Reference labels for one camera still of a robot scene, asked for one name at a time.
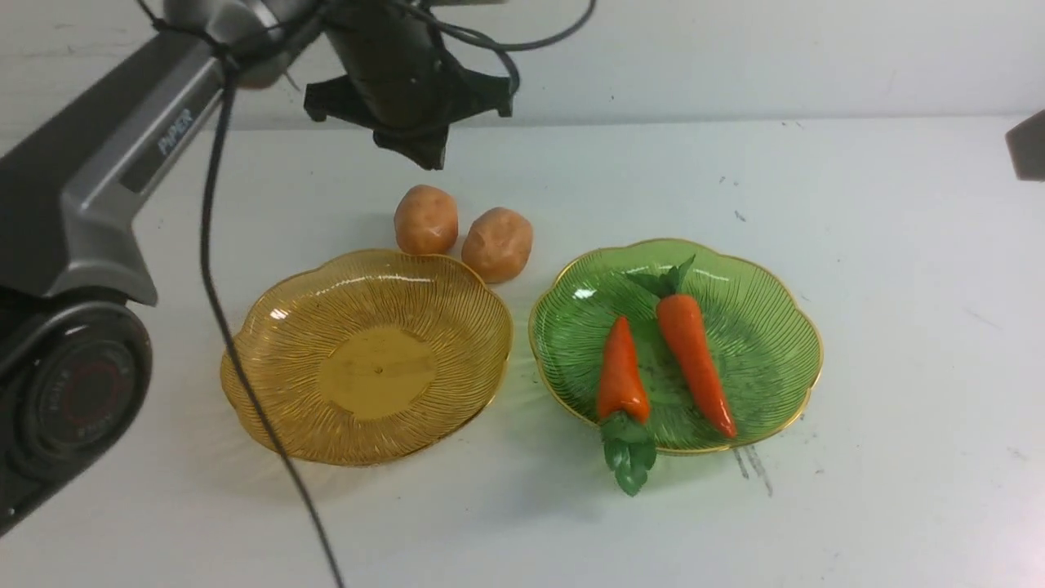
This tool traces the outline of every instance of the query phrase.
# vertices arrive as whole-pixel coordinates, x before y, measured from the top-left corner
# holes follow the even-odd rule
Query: table surface
[[[371,469],[302,465],[351,586],[1040,588],[1045,585],[1045,192],[1014,178],[1018,119],[763,121],[451,133],[425,172],[356,131],[243,132],[214,271],[238,326],[279,279],[394,245],[416,183],[463,222],[536,231],[497,288],[516,336],[495,402]],[[134,427],[0,541],[2,586],[331,586],[276,456],[218,386],[196,265],[209,140],[136,221],[160,290]],[[804,419],[739,452],[658,461],[616,489],[597,432],[544,391],[526,322],[570,259],[680,236],[754,260],[826,346]]]

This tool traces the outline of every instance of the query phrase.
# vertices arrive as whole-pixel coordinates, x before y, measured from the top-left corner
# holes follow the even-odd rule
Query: toy carrot
[[[696,255],[671,267],[666,274],[625,274],[628,279],[649,289],[660,299],[656,306],[657,325],[668,348],[675,356],[700,413],[723,436],[737,437],[729,404],[722,392],[704,334],[704,320],[696,299],[682,291],[686,274]]]
[[[656,446],[646,430],[650,401],[638,376],[638,355],[628,320],[621,316],[606,337],[596,414],[606,465],[628,496],[638,494],[656,462]]]

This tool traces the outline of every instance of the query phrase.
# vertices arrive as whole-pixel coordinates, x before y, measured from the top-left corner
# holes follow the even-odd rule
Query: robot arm
[[[442,166],[450,122],[510,115],[517,84],[461,67],[393,0],[166,0],[163,22],[0,158],[0,536],[144,401],[152,349],[125,304],[157,291],[132,220],[220,102],[217,47],[240,86],[266,88],[326,33],[346,75],[308,87],[308,114],[369,127],[425,168]]]

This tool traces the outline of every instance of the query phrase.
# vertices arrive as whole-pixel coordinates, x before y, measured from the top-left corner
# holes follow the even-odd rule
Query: white wall
[[[520,41],[585,1],[440,15]],[[132,0],[4,0],[0,13],[0,132],[39,124],[152,33]],[[518,56],[511,122],[1022,114],[1045,107],[1043,23],[1041,0],[602,0],[578,37]],[[304,85],[340,66],[324,41],[293,74]],[[286,84],[246,96],[236,122],[311,126],[301,99]]]

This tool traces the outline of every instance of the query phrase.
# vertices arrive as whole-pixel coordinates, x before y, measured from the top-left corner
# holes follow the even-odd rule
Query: black cable
[[[488,49],[490,51],[504,51],[506,53],[515,53],[519,51],[533,51],[535,49],[542,49],[549,45],[555,45],[556,43],[563,41],[564,39],[572,37],[575,32],[580,30],[589,20],[591,20],[591,15],[595,14],[595,6],[597,0],[588,0],[587,9],[584,14],[577,19],[574,24],[567,26],[551,37],[545,37],[543,39],[538,39],[537,41],[528,41],[525,43],[498,43],[490,39],[486,34],[475,34],[477,31],[465,28],[463,26],[458,26],[456,24],[450,24],[439,20],[431,11],[425,10],[422,6],[415,6],[410,3],[410,0],[387,0],[399,6],[408,14],[413,17],[420,19],[429,25],[437,28],[440,32],[457,39],[458,41],[471,45],[473,47],[479,47],[481,49]]]
[[[142,11],[148,17],[153,26],[156,29],[173,29],[181,30],[177,27],[168,25],[165,21],[158,18],[156,14],[148,7],[144,0],[136,0],[138,6]],[[581,18],[571,25],[563,31],[541,39],[538,41],[532,41],[529,43],[515,43],[515,44],[503,44],[497,43],[489,36],[480,32],[474,29],[470,29],[463,26],[458,26],[454,24],[448,24],[440,21],[429,11],[429,6],[425,5],[425,2],[421,3],[421,6],[414,6],[409,3],[409,0],[388,0],[401,6],[405,11],[413,15],[415,18],[422,20],[429,26],[436,28],[437,30],[445,33],[448,37],[457,39],[468,45],[473,45],[475,47],[481,47],[488,49],[496,53],[497,57],[504,64],[505,69],[508,71],[509,75],[509,88],[511,94],[514,94],[518,90],[520,75],[518,67],[515,62],[508,54],[512,51],[529,51],[533,49],[539,49],[541,47],[547,47],[549,45],[558,43],[559,41],[572,36],[574,32],[579,30],[587,21],[591,18],[591,14],[595,11],[596,0],[589,0],[588,8]],[[289,29],[298,22],[308,22],[312,18],[317,18],[320,14],[328,9],[330,6],[329,2],[320,2],[316,9],[303,17],[302,19],[296,21],[288,21],[286,23],[274,25],[266,27],[256,33],[248,36],[248,38],[242,41],[250,41],[258,34],[265,34],[275,29]],[[211,272],[210,263],[210,240],[211,240],[211,226],[213,219],[213,208],[214,208],[214,195],[217,188],[217,174],[222,164],[222,155],[225,150],[225,142],[229,134],[229,126],[232,119],[232,107],[235,102],[238,72],[239,69],[236,66],[230,54],[230,47],[216,43],[214,39],[210,38],[208,34],[202,31],[190,31],[181,30],[182,32],[194,34],[198,38],[204,39],[210,43],[218,56],[223,60],[224,70],[225,70],[225,84],[224,93],[222,96],[222,108],[218,113],[217,125],[214,130],[214,142],[211,146],[210,160],[207,165],[207,179],[204,184],[203,192],[203,204],[200,217],[200,273],[203,278],[204,289],[207,292],[207,301],[210,304],[211,311],[214,314],[214,320],[217,323],[218,330],[222,333],[222,339],[225,343],[226,353],[229,355],[229,360],[236,373],[236,377],[239,379],[240,385],[243,386],[243,391],[247,394],[248,399],[251,401],[251,405],[254,408],[254,413],[257,415],[258,420],[261,422],[261,427],[264,429],[265,434],[272,441],[273,447],[276,453],[279,455],[280,461],[286,468],[287,473],[291,476],[291,480],[294,483],[295,489],[297,489],[298,494],[301,496],[302,502],[305,504],[305,509],[308,511],[308,515],[311,518],[312,526],[316,530],[317,537],[319,538],[320,544],[323,547],[323,552],[326,556],[327,563],[330,567],[330,573],[333,575],[334,584],[336,588],[345,588],[345,581],[341,573],[341,568],[338,565],[338,560],[334,557],[333,549],[330,546],[329,538],[327,537],[326,528],[323,525],[323,521],[320,518],[319,512],[316,509],[316,503],[312,501],[311,495],[308,489],[305,487],[304,481],[301,479],[301,475],[298,473],[297,467],[295,467],[294,462],[291,460],[286,452],[286,448],[283,443],[279,440],[276,434],[276,430],[269,420],[268,415],[265,415],[264,409],[261,406],[261,402],[258,400],[257,395],[254,392],[254,387],[251,385],[249,378],[247,377],[247,372],[243,370],[242,360],[239,357],[239,353],[236,351],[235,340],[232,336],[232,330],[229,328],[229,322],[225,316],[225,311],[222,309],[222,303],[217,297],[217,289],[214,286],[214,277]]]
[[[272,440],[272,445],[275,447],[276,453],[279,454],[280,461],[283,462],[283,466],[286,468],[287,473],[291,474],[291,479],[294,481],[294,486],[297,489],[298,494],[301,496],[301,501],[305,503],[305,508],[308,510],[308,516],[312,519],[312,525],[316,527],[316,534],[319,536],[320,544],[323,546],[323,552],[330,566],[330,573],[333,574],[334,585],[338,588],[345,588],[345,581],[342,578],[341,568],[338,566],[338,560],[333,555],[333,549],[330,547],[330,540],[327,538],[326,528],[323,526],[323,521],[320,519],[319,512],[316,509],[316,503],[312,501],[312,498],[308,493],[308,489],[305,488],[305,484],[302,481],[301,475],[298,473],[298,469],[295,467],[294,462],[291,461],[289,455],[286,453],[286,448],[283,447],[283,443],[280,442],[279,438],[276,436],[276,430],[272,426],[272,422],[269,421],[269,417],[265,415],[264,409],[261,408],[261,403],[258,401],[258,397],[254,393],[254,387],[251,386],[251,383],[247,378],[247,373],[243,371],[242,361],[239,358],[235,342],[232,338],[232,330],[229,329],[229,322],[225,319],[225,311],[222,310],[222,303],[217,298],[217,289],[214,287],[214,277],[210,268],[210,229],[214,208],[214,193],[217,187],[217,171],[222,165],[222,152],[225,150],[225,139],[229,134],[229,123],[232,119],[232,104],[235,101],[237,80],[238,76],[236,75],[236,71],[233,68],[227,67],[225,91],[222,97],[222,110],[218,113],[217,126],[214,130],[214,143],[210,151],[210,161],[207,164],[207,181],[204,184],[203,190],[203,210],[200,217],[200,273],[203,276],[204,289],[207,290],[207,301],[210,303],[210,308],[214,313],[214,320],[217,322],[218,330],[222,332],[222,338],[225,340],[226,353],[229,354],[229,360],[236,372],[236,376],[239,378],[239,383],[243,386],[243,391],[247,393],[247,397],[250,399],[251,404],[254,407],[254,413],[257,414],[258,419],[261,421],[261,427],[264,429],[265,434],[268,434],[269,439]]]

